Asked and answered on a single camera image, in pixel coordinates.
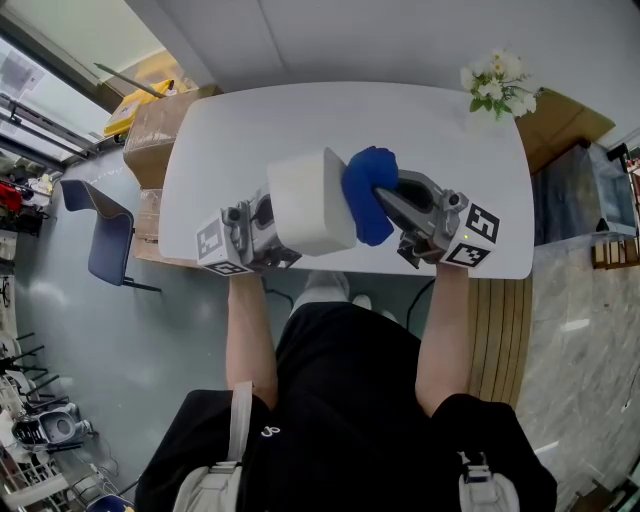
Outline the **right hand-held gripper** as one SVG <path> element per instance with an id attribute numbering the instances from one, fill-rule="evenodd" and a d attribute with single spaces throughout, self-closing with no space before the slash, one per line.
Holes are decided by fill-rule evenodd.
<path id="1" fill-rule="evenodd" d="M 462 193 L 442 191 L 425 174 L 400 169 L 396 188 L 373 192 L 402 230 L 398 254 L 414 267 L 425 262 L 474 269 L 495 249 L 500 219 Z"/>

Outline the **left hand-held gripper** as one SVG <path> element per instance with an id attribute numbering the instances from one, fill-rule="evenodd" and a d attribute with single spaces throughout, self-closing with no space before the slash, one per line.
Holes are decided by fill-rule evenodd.
<path id="1" fill-rule="evenodd" d="M 221 209 L 196 232 L 197 264 L 224 277 L 287 269 L 302 255 L 280 241 L 269 186 L 264 183 L 249 201 Z"/>

